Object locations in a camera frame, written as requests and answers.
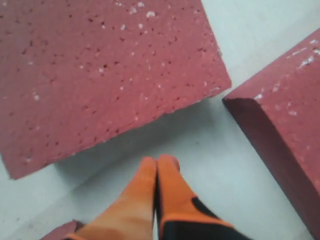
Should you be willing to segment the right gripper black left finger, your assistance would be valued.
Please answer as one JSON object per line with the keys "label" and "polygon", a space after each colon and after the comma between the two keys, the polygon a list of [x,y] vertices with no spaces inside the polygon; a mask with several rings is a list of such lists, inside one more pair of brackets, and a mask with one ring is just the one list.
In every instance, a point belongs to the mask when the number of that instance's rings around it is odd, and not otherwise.
{"label": "right gripper black left finger", "polygon": [[66,240],[151,240],[154,226],[154,196],[157,163],[144,157],[135,175],[102,214]]}

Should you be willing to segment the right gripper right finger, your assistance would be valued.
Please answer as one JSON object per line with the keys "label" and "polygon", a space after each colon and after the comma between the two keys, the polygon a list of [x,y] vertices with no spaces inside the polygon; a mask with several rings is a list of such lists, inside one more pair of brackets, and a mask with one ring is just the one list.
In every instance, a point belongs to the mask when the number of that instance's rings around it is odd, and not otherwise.
{"label": "right gripper right finger", "polygon": [[232,224],[215,215],[180,173],[174,156],[157,160],[156,216],[160,240],[246,240]]}

